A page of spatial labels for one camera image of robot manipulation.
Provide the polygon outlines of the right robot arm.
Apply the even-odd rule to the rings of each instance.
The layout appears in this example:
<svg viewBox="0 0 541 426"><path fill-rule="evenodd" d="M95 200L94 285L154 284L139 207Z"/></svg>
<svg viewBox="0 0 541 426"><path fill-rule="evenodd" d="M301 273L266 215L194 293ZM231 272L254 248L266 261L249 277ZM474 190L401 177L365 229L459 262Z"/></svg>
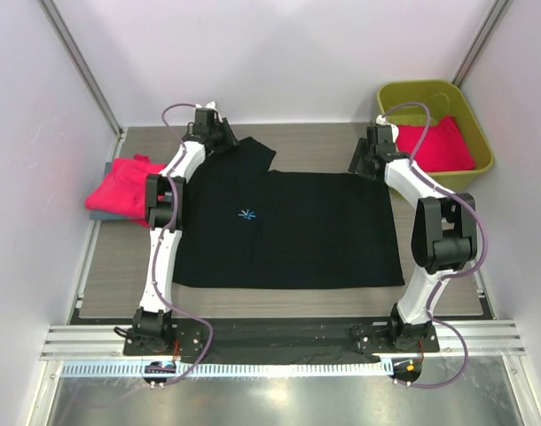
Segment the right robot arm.
<svg viewBox="0 0 541 426"><path fill-rule="evenodd" d="M357 142L349 171L396 190L415 208L411 281L388 324L365 336L392 352L415 351L431 337L433 309L452 277L477 254L474 198L439 185L409 155L396 150L397 127L374 124Z"/></svg>

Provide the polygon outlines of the black t-shirt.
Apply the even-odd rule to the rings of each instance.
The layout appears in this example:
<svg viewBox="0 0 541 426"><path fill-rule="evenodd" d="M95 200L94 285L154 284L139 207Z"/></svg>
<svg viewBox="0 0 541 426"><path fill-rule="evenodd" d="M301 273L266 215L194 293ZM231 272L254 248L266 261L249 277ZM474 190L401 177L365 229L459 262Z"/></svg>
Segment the black t-shirt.
<svg viewBox="0 0 541 426"><path fill-rule="evenodd" d="M173 279L191 288L401 287L388 188L349 173L283 172L246 138L184 189Z"/></svg>

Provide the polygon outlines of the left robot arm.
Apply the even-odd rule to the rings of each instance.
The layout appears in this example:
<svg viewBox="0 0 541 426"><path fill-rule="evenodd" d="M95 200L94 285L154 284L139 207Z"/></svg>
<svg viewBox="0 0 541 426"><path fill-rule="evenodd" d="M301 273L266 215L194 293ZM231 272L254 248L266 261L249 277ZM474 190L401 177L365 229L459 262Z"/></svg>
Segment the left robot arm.
<svg viewBox="0 0 541 426"><path fill-rule="evenodd" d="M239 146L228 120L222 117L215 102L200 104L177 103L175 108L191 107L194 118L186 125L186 133L177 136L174 157L159 172L145 179L145 221L149 225L150 256L145 290L125 338L129 351L143 348L158 354L169 352L176 344L172 327L172 283L176 252L184 234L184 189L204 161Z"/></svg>

